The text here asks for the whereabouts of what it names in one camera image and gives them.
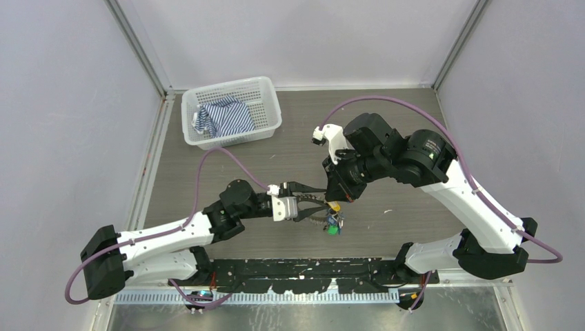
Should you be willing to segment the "yellow key tag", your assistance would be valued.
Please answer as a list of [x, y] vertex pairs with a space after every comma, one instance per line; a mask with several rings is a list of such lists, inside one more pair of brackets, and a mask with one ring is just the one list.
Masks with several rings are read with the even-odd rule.
[[335, 201], [332, 201], [329, 206], [332, 214], [337, 214], [341, 211], [341, 206]]

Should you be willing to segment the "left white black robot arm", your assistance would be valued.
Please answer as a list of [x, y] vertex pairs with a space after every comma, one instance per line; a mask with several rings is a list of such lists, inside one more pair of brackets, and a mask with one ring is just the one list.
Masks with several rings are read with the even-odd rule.
[[249, 182], [236, 179], [218, 201], [185, 219], [125, 232], [117, 232], [113, 225], [101, 227], [80, 254], [88, 299], [104, 299], [127, 285], [163, 279], [204, 285], [212, 274], [204, 246], [243, 232], [244, 219], [301, 221], [328, 209], [318, 192], [297, 182], [255, 192]]

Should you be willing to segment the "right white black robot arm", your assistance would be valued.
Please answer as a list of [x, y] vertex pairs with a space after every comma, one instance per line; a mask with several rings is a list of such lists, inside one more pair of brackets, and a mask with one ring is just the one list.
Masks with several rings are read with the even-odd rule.
[[363, 113], [346, 127], [315, 128], [313, 142], [328, 147], [322, 163], [327, 201], [353, 202], [369, 183], [390, 178], [429, 194], [464, 225], [447, 239], [405, 243], [393, 262], [401, 282], [448, 268], [488, 280], [525, 270], [529, 255], [522, 247], [522, 231], [534, 234], [537, 222], [507, 213], [492, 197], [480, 199], [454, 147], [440, 134], [423, 129], [403, 137], [379, 114]]

